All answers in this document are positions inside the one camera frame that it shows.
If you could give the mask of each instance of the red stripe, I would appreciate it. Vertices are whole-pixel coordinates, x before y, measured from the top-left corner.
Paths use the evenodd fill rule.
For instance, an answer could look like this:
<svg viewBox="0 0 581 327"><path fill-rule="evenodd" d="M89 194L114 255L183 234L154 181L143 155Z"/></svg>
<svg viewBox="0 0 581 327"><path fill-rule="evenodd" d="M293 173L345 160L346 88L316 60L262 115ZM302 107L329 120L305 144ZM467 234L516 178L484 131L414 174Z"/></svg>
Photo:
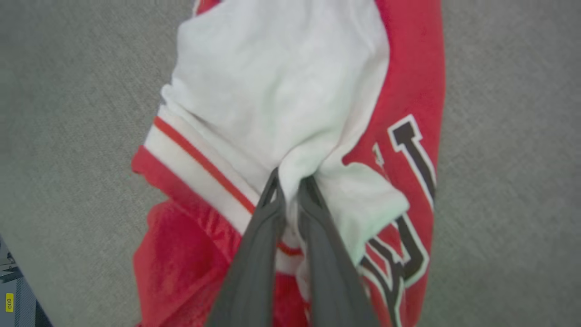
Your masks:
<svg viewBox="0 0 581 327"><path fill-rule="evenodd" d="M161 130L165 135L177 143L185 152L192 156L202 167L214 177L223 188L226 189L232 196L242 204L250 214L254 213L256 207L250 202L240 190L234 186L225 176L222 174L213 163L211 163L198 149L196 149L185 137L178 133L173 127L168 123L164 122L163 119L155 117L153 124Z"/></svg>

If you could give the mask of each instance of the red garment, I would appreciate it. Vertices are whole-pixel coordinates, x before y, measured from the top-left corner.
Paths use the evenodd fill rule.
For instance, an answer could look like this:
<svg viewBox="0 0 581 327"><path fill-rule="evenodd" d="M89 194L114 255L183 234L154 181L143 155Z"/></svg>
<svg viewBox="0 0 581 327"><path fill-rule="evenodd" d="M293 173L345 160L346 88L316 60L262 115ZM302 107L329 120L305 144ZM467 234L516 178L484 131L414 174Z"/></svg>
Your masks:
<svg viewBox="0 0 581 327"><path fill-rule="evenodd" d="M198 13L217 1L203 1ZM359 271L383 326L413 327L424 298L432 241L433 195L444 98L439 1L376 0L390 61L383 89L359 143L344 163L361 162L387 178L410 202L407 214L367 244ZM252 203L162 118L154 124L249 211ZM143 326L202 326L241 236L202 197L145 147L132 168L169 200L148 216L134 256ZM288 256L300 251L279 248ZM294 276L277 273L275 326L306 326L308 304Z"/></svg>

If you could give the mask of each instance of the gray fabric surface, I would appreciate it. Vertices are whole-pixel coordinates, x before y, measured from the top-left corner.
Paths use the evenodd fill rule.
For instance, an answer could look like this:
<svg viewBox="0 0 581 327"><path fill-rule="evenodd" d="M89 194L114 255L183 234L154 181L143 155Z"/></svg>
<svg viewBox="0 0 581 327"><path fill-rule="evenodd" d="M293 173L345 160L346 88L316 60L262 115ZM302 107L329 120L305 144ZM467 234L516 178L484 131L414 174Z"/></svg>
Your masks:
<svg viewBox="0 0 581 327"><path fill-rule="evenodd" d="M191 2L0 4L0 233L56 326L140 319L163 196L130 171ZM421 326L581 321L581 6L443 0L447 98Z"/></svg>

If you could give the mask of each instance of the red fabric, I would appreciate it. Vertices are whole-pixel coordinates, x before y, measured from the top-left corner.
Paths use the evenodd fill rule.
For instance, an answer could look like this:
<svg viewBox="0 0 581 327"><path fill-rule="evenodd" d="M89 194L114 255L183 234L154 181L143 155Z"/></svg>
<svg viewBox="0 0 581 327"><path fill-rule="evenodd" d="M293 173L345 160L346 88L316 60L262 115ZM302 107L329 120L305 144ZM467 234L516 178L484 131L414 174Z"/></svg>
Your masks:
<svg viewBox="0 0 581 327"><path fill-rule="evenodd" d="M210 10L217 3L204 0L198 12ZM413 327L421 313L427 269L409 277L407 264L401 266L401 262L406 260L403 250L410 249L403 244L401 235L406 228L413 230L419 238L415 240L417 246L425 248L429 255L433 199L422 188L421 176L409 158L394 148L388 129L411 115L409 119L417 124L422 136L418 146L435 171L444 98L440 2L376 0L376 3L388 32L388 75L368 129L345 156L344 163L362 162L372 167L410 202L407 217L411 225L401 218L374 238L397 257L395 263L390 264L381 256L372 241L366 252L366 258L379 268L382 279L390 280L392 287L397 285L396 280L401 281L396 301L386 296L376 280L364 280L383 326ZM372 151L375 145L383 164L377 163L377 153ZM144 147L137 152L132 167L169 197L151 210L149 230L134 256L142 325L202 326L241 237L226 219ZM427 262L429 257L424 255L422 260ZM304 311L309 304L300 297L294 276L278 274L276 283L275 325L306 326Z"/></svg>

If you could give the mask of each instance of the white fabric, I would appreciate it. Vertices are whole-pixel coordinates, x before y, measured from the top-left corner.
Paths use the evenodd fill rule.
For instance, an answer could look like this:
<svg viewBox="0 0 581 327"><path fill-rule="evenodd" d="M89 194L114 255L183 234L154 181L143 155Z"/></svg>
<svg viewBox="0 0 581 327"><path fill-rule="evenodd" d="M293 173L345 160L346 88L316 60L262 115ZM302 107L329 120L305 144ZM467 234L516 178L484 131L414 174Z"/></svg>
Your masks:
<svg viewBox="0 0 581 327"><path fill-rule="evenodd" d="M257 194L279 166L294 231L299 182L314 173L358 262L365 242L408 208L372 169L341 161L367 127L388 58L373 0L225 1L181 25L162 110Z"/></svg>

